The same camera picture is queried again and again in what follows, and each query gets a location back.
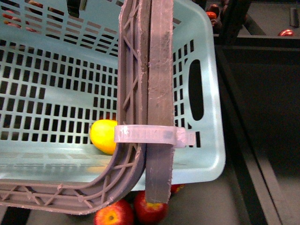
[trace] light blue basket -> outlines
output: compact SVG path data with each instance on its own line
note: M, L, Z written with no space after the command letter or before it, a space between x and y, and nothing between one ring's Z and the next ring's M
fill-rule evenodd
M89 0L79 19L66 13L66 1L40 2L0 1L1 14L9 8L21 18L0 21L0 179L90 182L111 159L90 143L89 128L116 113L122 1ZM173 22L175 124L195 131L197 145L175 151L172 182L210 181L225 164L212 27L190 0L175 1ZM188 90L197 61L203 98ZM199 102L197 120L189 99ZM142 176L134 190L144 183Z

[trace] red apple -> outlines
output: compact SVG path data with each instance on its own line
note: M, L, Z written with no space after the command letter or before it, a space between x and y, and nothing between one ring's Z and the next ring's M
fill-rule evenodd
M184 187L185 187L185 184L172 184L171 185L171 194L178 193Z
M134 214L124 199L96 212L94 225L133 225Z
M294 31L291 29L282 30L278 36L282 37L293 37L295 35Z
M213 19L217 18L217 14L215 14L214 12L206 12L206 14L210 18L210 20L213 20Z
M134 207L136 216L143 225L157 224L168 213L168 204L146 202L145 191L138 192L134 200Z
M14 14L14 12L13 12L13 11L10 11L10 10L6 10L5 12ZM12 18L13 18L12 15L7 15L7 14L5 14L5 13L2 13L2 16L3 16L4 18L7 18L7 19L12 19Z
M109 120L109 115L110 115L110 113L107 112L106 113L106 119L107 120ZM103 119L104 119L104 114L100 116L100 120L103 120ZM116 114L114 112L112 113L112 120L116 120Z

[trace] lemon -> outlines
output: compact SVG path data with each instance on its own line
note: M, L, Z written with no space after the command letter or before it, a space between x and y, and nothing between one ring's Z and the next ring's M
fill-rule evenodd
M112 155L116 143L114 138L114 127L117 125L115 120L97 120L90 128L90 140L101 151Z

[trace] basket handle hole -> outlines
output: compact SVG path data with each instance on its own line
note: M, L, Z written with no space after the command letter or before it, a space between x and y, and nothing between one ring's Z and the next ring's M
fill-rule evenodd
M201 65L194 60L189 68L188 95L194 120L200 120L204 115Z

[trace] zip tie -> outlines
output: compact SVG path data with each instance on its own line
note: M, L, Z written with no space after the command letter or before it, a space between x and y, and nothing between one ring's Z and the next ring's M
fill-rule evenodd
M116 143L157 143L172 144L174 148L195 145L194 131L184 127L156 125L117 125L114 129Z

